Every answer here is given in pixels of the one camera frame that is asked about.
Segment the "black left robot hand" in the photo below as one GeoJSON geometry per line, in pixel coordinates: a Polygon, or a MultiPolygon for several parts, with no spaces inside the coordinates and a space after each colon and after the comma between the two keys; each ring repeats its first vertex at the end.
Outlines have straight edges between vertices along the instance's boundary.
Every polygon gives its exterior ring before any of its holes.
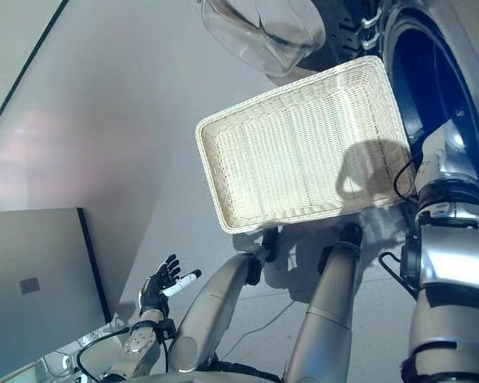
{"type": "Polygon", "coordinates": [[[200,269],[183,276],[180,275],[180,271],[180,261],[172,254],[160,264],[154,274],[146,278],[138,298],[141,314],[157,310],[161,312],[163,319],[168,318],[168,299],[180,293],[202,275],[200,269]]]}

